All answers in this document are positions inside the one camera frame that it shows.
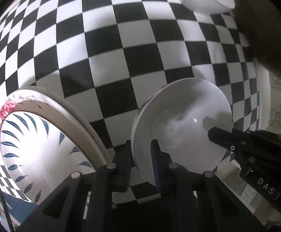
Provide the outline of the pink flower plate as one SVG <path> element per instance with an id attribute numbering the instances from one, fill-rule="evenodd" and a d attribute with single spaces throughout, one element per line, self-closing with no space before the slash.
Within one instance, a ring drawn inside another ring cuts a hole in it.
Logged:
<path id="1" fill-rule="evenodd" d="M 17 111 L 37 114 L 58 127 L 77 145 L 95 169 L 111 162 L 111 156 L 93 127 L 56 93 L 38 86 L 12 92 L 0 107 L 0 125 L 9 114 Z"/>

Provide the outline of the black white checkered mat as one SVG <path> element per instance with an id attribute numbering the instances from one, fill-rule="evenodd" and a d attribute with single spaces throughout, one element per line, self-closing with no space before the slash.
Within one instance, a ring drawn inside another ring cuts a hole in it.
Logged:
<path id="1" fill-rule="evenodd" d="M 256 66 L 228 13 L 198 14 L 178 0 L 20 0 L 0 18 L 0 108 L 28 85 L 53 91 L 111 154 L 142 104 L 188 77 L 223 91 L 236 129 L 258 127 Z M 0 186 L 23 198 L 1 155 Z"/>

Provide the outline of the blue leaf patterned plate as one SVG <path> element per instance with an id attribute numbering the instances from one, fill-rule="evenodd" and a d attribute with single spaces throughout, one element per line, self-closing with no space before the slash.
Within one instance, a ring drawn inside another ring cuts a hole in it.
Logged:
<path id="1" fill-rule="evenodd" d="M 17 187 L 33 203 L 41 202 L 73 172 L 95 172 L 78 145 L 45 118 L 24 111 L 1 124 L 4 164 Z"/>

